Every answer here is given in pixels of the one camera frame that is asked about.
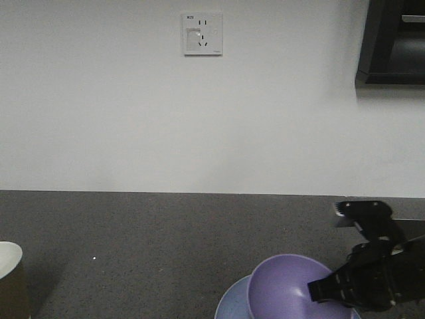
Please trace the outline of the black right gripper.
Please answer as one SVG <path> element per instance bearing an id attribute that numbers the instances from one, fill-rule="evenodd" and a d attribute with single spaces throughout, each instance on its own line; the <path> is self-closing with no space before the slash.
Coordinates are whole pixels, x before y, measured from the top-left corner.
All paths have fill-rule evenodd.
<path id="1" fill-rule="evenodd" d="M 311 300 L 384 312 L 397 304 L 424 299 L 424 236 L 397 243 L 389 235 L 367 236 L 347 262 L 307 284 Z"/>

